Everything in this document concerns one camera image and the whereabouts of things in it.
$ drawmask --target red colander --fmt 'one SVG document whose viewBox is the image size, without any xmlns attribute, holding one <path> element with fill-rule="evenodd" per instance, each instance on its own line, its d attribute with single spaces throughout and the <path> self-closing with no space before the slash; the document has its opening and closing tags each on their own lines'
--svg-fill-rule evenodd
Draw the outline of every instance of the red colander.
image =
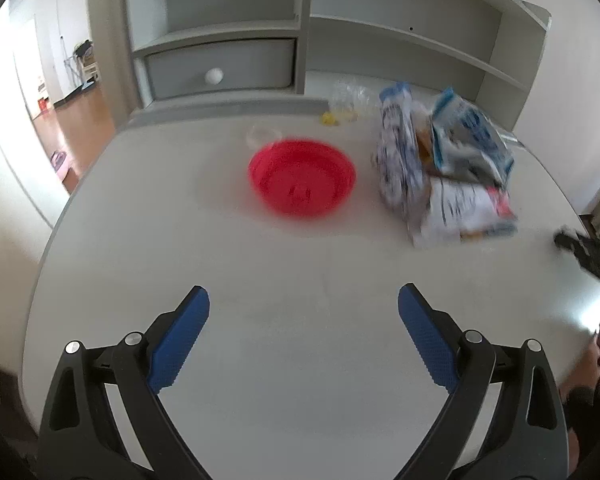
<svg viewBox="0 0 600 480">
<path fill-rule="evenodd" d="M 333 146 L 316 140 L 274 142 L 249 163 L 253 189 L 275 211 L 320 216 L 339 206 L 356 183 L 356 169 Z"/>
</svg>

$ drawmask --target metal screw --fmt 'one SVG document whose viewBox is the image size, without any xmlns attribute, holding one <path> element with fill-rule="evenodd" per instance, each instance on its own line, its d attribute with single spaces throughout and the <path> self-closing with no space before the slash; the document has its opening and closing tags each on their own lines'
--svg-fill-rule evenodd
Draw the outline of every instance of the metal screw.
<svg viewBox="0 0 600 480">
<path fill-rule="evenodd" d="M 64 347 L 64 351 L 68 354 L 75 354 L 80 349 L 80 343 L 77 341 L 71 341 Z"/>
<path fill-rule="evenodd" d="M 464 338 L 469 343 L 481 343 L 482 342 L 482 334 L 477 330 L 467 330 L 466 334 L 464 334 Z"/>
<path fill-rule="evenodd" d="M 542 350 L 542 345 L 536 341 L 535 339 L 530 339 L 526 342 L 526 345 L 529 347 L 529 350 L 532 352 L 539 352 Z"/>
<path fill-rule="evenodd" d="M 129 346 L 137 345 L 142 341 L 142 334 L 139 332 L 132 332 L 131 334 L 127 334 L 125 337 L 125 343 Z"/>
</svg>

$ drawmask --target drawer knob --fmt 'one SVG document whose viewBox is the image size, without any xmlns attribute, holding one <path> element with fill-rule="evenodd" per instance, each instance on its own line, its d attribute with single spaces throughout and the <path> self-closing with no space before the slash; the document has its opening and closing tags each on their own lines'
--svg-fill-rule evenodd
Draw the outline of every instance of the drawer knob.
<svg viewBox="0 0 600 480">
<path fill-rule="evenodd" d="M 222 81 L 224 72 L 220 68 L 212 68 L 205 74 L 205 81 L 210 85 L 217 85 Z"/>
</svg>

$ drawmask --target drawer front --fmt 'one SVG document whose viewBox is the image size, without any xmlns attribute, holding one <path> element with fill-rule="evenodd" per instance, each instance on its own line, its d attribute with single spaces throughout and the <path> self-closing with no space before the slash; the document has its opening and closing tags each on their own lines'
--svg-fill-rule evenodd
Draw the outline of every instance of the drawer front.
<svg viewBox="0 0 600 480">
<path fill-rule="evenodd" d="M 221 41 L 146 57 L 155 99 L 201 92 L 286 88 L 293 77 L 295 40 Z"/>
</svg>

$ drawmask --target snack bag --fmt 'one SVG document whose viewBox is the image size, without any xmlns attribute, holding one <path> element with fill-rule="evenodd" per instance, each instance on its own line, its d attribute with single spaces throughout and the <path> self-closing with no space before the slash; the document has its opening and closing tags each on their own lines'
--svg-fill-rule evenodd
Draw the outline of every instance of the snack bag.
<svg viewBox="0 0 600 480">
<path fill-rule="evenodd" d="M 413 218 L 426 176 L 411 123 L 411 89 L 407 83 L 396 83 L 380 93 L 380 102 L 382 128 L 376 153 L 380 195 L 390 209 Z"/>
<path fill-rule="evenodd" d="M 437 177 L 430 186 L 420 229 L 410 233 L 415 246 L 516 232 L 506 191 Z"/>
<path fill-rule="evenodd" d="M 418 142 L 418 155 L 420 161 L 427 171 L 433 165 L 433 133 L 431 124 L 431 113 L 424 104 L 414 101 L 411 107 L 411 124 Z"/>
<path fill-rule="evenodd" d="M 513 155 L 479 108 L 447 88 L 432 122 L 433 160 L 440 173 L 506 189 Z"/>
</svg>

